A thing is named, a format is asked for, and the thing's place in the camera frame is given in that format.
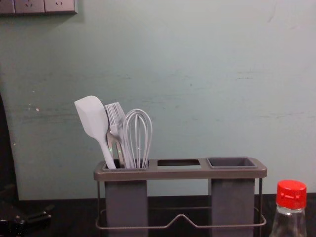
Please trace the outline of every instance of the square opening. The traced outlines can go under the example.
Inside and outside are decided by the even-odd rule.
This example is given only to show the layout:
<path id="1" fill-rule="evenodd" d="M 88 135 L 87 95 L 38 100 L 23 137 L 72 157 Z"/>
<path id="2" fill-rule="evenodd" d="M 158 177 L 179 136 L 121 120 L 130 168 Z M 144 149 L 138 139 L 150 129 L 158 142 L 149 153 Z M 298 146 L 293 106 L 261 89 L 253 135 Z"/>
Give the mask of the square opening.
<path id="1" fill-rule="evenodd" d="M 158 169 L 201 169 L 197 159 L 161 159 L 157 164 Z"/>
<path id="2" fill-rule="evenodd" d="M 255 168 L 256 165 L 247 157 L 208 158 L 213 168 Z"/>

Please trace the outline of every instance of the whisk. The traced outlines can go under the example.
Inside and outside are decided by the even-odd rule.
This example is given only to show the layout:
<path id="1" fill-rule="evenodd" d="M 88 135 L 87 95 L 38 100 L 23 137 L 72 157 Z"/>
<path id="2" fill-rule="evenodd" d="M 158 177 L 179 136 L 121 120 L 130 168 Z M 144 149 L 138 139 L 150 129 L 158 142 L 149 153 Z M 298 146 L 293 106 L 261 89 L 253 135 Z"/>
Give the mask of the whisk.
<path id="1" fill-rule="evenodd" d="M 144 149 L 142 151 L 141 125 L 144 131 Z M 132 166 L 146 168 L 153 137 L 153 125 L 148 114 L 140 109 L 134 109 L 127 113 L 123 121 L 124 145 L 129 151 L 128 158 Z"/>

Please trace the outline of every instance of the red cap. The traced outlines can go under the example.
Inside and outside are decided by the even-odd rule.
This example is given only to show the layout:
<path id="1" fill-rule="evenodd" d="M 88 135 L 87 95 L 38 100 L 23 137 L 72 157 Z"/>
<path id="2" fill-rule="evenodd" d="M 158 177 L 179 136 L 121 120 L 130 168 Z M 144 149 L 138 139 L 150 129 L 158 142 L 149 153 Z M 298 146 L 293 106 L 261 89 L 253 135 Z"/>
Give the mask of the red cap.
<path id="1" fill-rule="evenodd" d="M 297 180 L 281 180 L 277 184 L 276 203 L 296 210 L 306 207 L 306 185 Z"/>

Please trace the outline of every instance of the kitchen utensil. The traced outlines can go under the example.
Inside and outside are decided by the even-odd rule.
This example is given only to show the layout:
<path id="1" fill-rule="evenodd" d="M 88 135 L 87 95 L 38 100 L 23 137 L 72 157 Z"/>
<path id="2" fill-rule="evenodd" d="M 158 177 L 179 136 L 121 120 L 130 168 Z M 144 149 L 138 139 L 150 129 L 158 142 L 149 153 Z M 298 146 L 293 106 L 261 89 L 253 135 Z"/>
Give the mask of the kitchen utensil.
<path id="1" fill-rule="evenodd" d="M 114 158 L 113 143 L 115 144 L 117 148 L 116 151 L 118 152 L 118 160 L 119 160 L 120 168 L 125 168 L 125 161 L 124 161 L 121 145 L 119 141 L 110 133 L 109 130 L 107 132 L 107 143 L 108 143 L 108 147 L 113 158 Z"/>
<path id="2" fill-rule="evenodd" d="M 142 152 L 141 125 L 143 125 L 144 149 Z M 125 146 L 130 152 L 130 162 L 137 168 L 146 168 L 153 137 L 153 125 L 148 114 L 140 109 L 134 109 L 127 113 L 123 122 L 123 134 Z"/>
<path id="3" fill-rule="evenodd" d="M 108 168 L 116 169 L 105 141 L 109 122 L 101 101 L 97 97 L 90 95 L 75 101 L 75 106 L 86 134 L 97 140 L 100 144 Z"/>
<path id="4" fill-rule="evenodd" d="M 108 104 L 105 106 L 109 122 L 110 122 L 110 131 L 111 134 L 120 142 L 120 145 L 123 150 L 123 156 L 125 160 L 125 167 L 126 168 L 135 168 L 134 165 L 130 162 L 129 158 L 129 150 L 124 142 L 124 133 L 123 133 L 123 121 L 125 118 L 124 111 L 121 105 L 118 102 Z"/>

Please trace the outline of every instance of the wire handle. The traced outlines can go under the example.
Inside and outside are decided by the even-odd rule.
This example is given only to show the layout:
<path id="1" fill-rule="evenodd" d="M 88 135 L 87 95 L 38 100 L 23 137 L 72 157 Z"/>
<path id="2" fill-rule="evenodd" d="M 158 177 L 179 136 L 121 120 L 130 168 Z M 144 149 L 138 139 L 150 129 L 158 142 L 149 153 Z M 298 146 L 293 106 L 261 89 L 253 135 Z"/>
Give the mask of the wire handle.
<path id="1" fill-rule="evenodd" d="M 165 226 L 137 226 L 137 227 L 101 227 L 99 226 L 99 217 L 96 219 L 95 226 L 99 230 L 113 230 L 113 231 L 122 231 L 122 230 L 163 230 L 169 228 L 174 222 L 176 222 L 178 219 L 185 219 L 191 226 L 193 226 L 196 229 L 213 229 L 213 228 L 248 228 L 248 227 L 261 227 L 264 226 L 267 223 L 267 220 L 265 217 L 261 214 L 261 223 L 258 224 L 243 224 L 243 225 L 197 225 L 195 224 L 189 217 L 187 217 L 184 214 L 179 214 L 175 216 L 167 225 Z"/>

